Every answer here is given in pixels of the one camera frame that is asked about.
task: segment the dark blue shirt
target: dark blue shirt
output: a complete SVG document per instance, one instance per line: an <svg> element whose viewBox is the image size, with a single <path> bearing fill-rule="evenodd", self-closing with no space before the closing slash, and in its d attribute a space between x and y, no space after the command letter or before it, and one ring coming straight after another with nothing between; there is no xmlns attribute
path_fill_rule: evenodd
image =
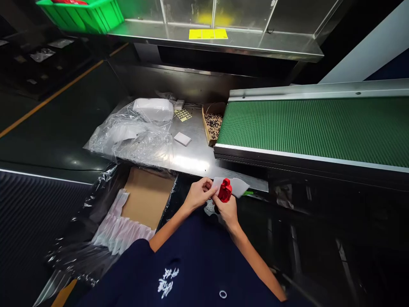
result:
<svg viewBox="0 0 409 307"><path fill-rule="evenodd" d="M219 224L196 210L154 253L140 239L83 306L281 306Z"/></svg>

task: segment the person's left hand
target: person's left hand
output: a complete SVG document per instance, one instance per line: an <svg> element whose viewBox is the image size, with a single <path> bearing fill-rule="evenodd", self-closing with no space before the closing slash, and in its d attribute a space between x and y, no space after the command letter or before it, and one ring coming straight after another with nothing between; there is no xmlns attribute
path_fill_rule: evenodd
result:
<svg viewBox="0 0 409 307"><path fill-rule="evenodd" d="M217 192L218 187L211 188L212 184L213 181L207 177L192 183L182 207L191 213L203 205Z"/></svg>

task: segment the white wall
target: white wall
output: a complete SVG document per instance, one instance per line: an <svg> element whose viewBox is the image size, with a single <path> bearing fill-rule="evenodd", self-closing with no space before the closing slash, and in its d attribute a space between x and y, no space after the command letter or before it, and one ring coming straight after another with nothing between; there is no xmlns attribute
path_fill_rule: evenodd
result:
<svg viewBox="0 0 409 307"><path fill-rule="evenodd" d="M409 0L404 0L319 83L363 81L408 48Z"/></svg>

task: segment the yellow label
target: yellow label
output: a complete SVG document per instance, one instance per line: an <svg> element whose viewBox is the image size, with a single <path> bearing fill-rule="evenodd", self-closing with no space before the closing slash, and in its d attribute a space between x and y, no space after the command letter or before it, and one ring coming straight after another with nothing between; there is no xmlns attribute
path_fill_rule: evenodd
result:
<svg viewBox="0 0 409 307"><path fill-rule="evenodd" d="M228 39L228 37L226 29L190 29L189 39Z"/></svg>
<svg viewBox="0 0 409 307"><path fill-rule="evenodd" d="M189 39L202 39L202 30L201 29L190 29Z"/></svg>
<svg viewBox="0 0 409 307"><path fill-rule="evenodd" d="M214 30L213 29L202 30L202 39L214 39Z"/></svg>
<svg viewBox="0 0 409 307"><path fill-rule="evenodd" d="M179 119L184 122L185 120L189 119L192 117L192 115L186 110L186 109L182 109L182 110L176 110L175 114L177 115L177 117L179 117Z"/></svg>
<svg viewBox="0 0 409 307"><path fill-rule="evenodd" d="M214 29L216 39L228 39L226 29Z"/></svg>

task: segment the red item in crate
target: red item in crate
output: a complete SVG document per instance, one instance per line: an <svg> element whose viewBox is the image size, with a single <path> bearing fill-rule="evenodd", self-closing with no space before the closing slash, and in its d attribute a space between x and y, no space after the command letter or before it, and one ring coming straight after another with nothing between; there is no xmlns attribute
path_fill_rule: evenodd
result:
<svg viewBox="0 0 409 307"><path fill-rule="evenodd" d="M227 203L230 200L232 190L230 179L224 178L219 191L219 199L222 201L222 203Z"/></svg>
<svg viewBox="0 0 409 307"><path fill-rule="evenodd" d="M78 4L78 5L88 5L85 1L79 0L51 0L53 3L63 3L63 4Z"/></svg>

